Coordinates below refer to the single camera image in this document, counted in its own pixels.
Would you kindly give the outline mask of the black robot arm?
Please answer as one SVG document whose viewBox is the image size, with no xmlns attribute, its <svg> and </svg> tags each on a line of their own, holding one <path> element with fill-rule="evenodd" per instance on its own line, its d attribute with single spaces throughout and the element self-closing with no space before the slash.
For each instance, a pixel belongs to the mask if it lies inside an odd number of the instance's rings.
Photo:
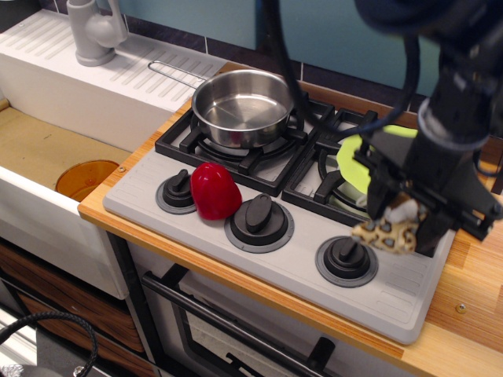
<svg viewBox="0 0 503 377">
<path fill-rule="evenodd" d="M 371 27 L 440 48 L 439 79 L 417 113 L 416 137 L 376 130 L 355 158 L 369 168 L 365 245 L 427 256 L 449 230 L 483 239 L 502 206 L 480 182 L 479 156 L 502 133 L 502 4 L 499 1 L 359 1 Z"/>
</svg>

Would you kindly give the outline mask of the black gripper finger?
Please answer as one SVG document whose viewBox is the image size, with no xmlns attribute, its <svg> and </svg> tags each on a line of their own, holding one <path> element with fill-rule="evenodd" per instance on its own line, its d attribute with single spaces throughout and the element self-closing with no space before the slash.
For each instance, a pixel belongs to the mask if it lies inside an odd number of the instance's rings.
<svg viewBox="0 0 503 377">
<path fill-rule="evenodd" d="M 402 191 L 402 174 L 393 165 L 380 164 L 369 170 L 369 176 L 367 213 L 371 219 L 375 220 L 384 214 L 384 210 Z"/>
<path fill-rule="evenodd" d="M 453 224 L 454 219 L 444 211 L 429 213 L 417 230 L 416 252 L 432 258 L 439 241 L 452 229 Z"/>
</svg>

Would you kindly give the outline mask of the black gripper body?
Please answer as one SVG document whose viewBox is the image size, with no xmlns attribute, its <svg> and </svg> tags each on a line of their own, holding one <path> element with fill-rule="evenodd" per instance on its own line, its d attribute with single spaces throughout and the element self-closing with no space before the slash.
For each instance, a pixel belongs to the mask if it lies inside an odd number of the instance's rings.
<svg viewBox="0 0 503 377">
<path fill-rule="evenodd" d="M 407 138 L 383 130 L 362 135 L 355 159 L 369 170 L 393 165 L 402 174 L 402 191 L 426 206 L 428 213 L 446 212 L 451 230 L 463 229 L 484 240 L 502 206 L 484 187 L 475 171 L 472 152 L 443 148 L 423 134 Z"/>
</svg>

